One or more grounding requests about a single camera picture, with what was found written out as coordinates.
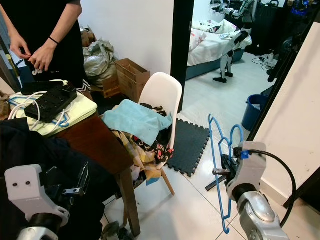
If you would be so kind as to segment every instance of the white chair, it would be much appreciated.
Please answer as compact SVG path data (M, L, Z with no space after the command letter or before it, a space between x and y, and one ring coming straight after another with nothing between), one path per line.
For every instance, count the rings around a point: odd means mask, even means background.
M157 72L150 77L150 79L144 86L144 89L139 99L139 104L149 104L152 107L162 106L163 110L166 112L167 115L171 113L172 132L171 139L169 142L169 147L171 149L173 149L175 145L177 114L181 96L181 84L172 76L163 72ZM168 186L171 194L175 195L175 191L172 188L165 171L162 169L164 165L165 163L158 165L158 169L161 170L161 176L163 177L163 180ZM126 215L126 210L124 210L123 225L126 226L127 222L128 218Z

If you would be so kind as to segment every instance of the power strip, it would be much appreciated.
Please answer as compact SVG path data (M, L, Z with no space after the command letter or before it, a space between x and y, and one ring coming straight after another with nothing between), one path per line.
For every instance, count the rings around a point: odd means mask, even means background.
M40 108L40 121L51 123L76 97L77 91L73 86L57 85L51 88L36 100ZM24 112L27 117L38 120L36 105L30 104L24 109Z

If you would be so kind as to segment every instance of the hand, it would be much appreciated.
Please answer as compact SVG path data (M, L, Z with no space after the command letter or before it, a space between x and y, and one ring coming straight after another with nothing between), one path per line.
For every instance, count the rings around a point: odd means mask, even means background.
M10 34L10 50L14 52L20 59L29 59L31 53L28 49L28 45L22 36L16 31L13 34Z
M48 71L56 47L57 44L48 39L45 44L30 57L28 62L31 62L35 69Z

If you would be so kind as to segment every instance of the light blue towel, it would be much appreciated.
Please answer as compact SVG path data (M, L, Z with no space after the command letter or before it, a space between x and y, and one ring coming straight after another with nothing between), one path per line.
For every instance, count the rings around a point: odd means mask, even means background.
M149 146L154 144L159 131L172 125L171 114L161 116L128 99L123 100L116 109L106 111L102 120L108 128L132 134Z

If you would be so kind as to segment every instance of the black wristband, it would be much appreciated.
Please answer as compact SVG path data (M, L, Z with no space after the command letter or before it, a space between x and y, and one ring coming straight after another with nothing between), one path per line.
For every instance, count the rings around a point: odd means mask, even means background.
M57 45L59 44L56 40L54 40L52 37L49 37L50 40L54 41Z

